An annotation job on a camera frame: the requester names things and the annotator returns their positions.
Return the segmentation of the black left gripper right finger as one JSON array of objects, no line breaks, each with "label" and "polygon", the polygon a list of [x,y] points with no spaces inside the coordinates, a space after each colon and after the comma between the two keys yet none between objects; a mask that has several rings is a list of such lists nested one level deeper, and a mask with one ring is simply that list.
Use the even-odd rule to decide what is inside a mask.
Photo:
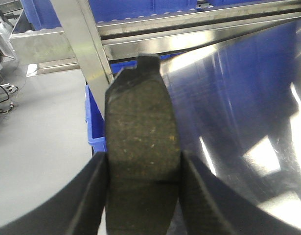
[{"label": "black left gripper right finger", "polygon": [[180,205],[190,235],[301,235],[240,196],[194,154],[181,153]]}]

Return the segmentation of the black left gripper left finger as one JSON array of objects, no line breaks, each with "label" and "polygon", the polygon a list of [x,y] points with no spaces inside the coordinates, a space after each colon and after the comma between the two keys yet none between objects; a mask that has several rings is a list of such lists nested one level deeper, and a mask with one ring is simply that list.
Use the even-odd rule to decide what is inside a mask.
[{"label": "black left gripper left finger", "polygon": [[107,153],[97,152],[57,194],[0,227],[0,235],[96,235],[108,178]]}]

